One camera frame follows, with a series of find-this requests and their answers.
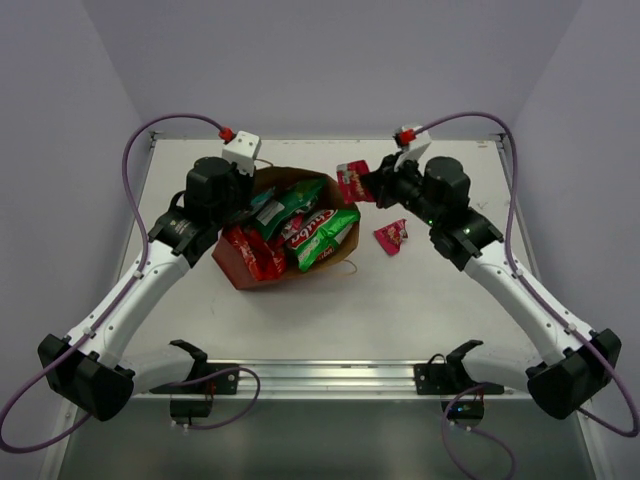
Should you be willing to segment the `green Chuba chips bag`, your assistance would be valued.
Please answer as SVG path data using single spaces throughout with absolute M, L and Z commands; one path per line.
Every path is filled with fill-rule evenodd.
M 309 216 L 287 242 L 301 272 L 337 252 L 339 246 L 360 220 L 360 213 L 347 209 L 323 209 Z

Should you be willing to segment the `pink candy packet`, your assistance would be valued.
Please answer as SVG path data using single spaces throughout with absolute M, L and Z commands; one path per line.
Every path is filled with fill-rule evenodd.
M 406 222 L 406 219 L 399 219 L 373 232 L 376 241 L 387 255 L 397 255 L 402 244 L 408 239 Z
M 362 181 L 362 177 L 369 173 L 369 167 L 364 160 L 353 161 L 337 166 L 337 183 L 346 204 L 374 202 L 374 197 Z

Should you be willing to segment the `teal snack packet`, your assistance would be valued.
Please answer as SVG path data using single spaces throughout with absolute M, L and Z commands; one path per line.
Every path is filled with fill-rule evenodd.
M 275 192 L 276 188 L 271 187 L 254 196 L 250 202 L 250 215 L 256 215 L 266 204 L 268 204 L 273 198 Z

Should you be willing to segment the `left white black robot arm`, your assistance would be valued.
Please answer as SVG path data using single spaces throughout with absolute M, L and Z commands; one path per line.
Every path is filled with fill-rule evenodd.
M 54 392 L 107 421 L 138 393 L 165 385 L 193 393 L 205 386 L 207 355 L 183 340 L 140 357 L 123 354 L 164 294 L 249 206 L 254 173 L 251 157 L 223 154 L 195 162 L 185 190 L 174 195 L 112 291 L 63 338 L 49 334 L 41 341 L 37 353 Z

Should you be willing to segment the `red brown paper bag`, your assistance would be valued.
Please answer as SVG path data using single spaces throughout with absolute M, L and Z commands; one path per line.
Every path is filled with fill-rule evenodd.
M 327 185 L 319 199 L 318 206 L 320 208 L 359 211 L 356 204 L 345 203 L 337 181 L 330 175 L 302 168 L 271 165 L 257 169 L 255 171 L 254 194 L 261 193 L 271 187 L 275 187 L 276 192 L 281 193 L 296 182 L 312 178 L 325 178 L 327 180 Z M 220 238 L 211 256 L 236 290 L 252 290 L 278 282 L 312 277 L 323 271 L 330 271 L 339 263 L 346 262 L 349 255 L 358 247 L 359 234 L 360 225 L 356 223 L 335 253 L 324 260 L 316 262 L 307 272 L 301 272 L 297 266 L 289 266 L 276 280 L 255 280 L 249 268 L 245 265 L 241 253 L 225 237 Z

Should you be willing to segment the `red gummy candy bag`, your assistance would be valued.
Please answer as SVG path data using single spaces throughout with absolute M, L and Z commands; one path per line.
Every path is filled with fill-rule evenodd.
M 278 280 L 287 269 L 282 247 L 271 247 L 254 227 L 235 225 L 223 237 L 241 255 L 255 281 Z

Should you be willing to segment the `dark green chips bag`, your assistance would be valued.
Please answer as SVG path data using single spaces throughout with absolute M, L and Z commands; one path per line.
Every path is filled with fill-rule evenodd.
M 253 227 L 264 240 L 270 240 L 282 224 L 298 214 L 306 214 L 320 198 L 326 186 L 324 177 L 302 180 L 278 198 L 270 200 L 258 213 Z

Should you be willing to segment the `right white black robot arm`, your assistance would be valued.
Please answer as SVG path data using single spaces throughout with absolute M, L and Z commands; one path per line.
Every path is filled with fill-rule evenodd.
M 420 168 L 389 155 L 361 182 L 377 207 L 400 205 L 426 223 L 435 250 L 490 293 L 536 349 L 527 358 L 469 340 L 446 357 L 451 389 L 464 393 L 490 383 L 521 390 L 549 416 L 565 419 L 610 382 L 607 369 L 617 362 L 619 337 L 570 314 L 508 257 L 501 232 L 470 206 L 471 181 L 458 160 L 435 157 Z

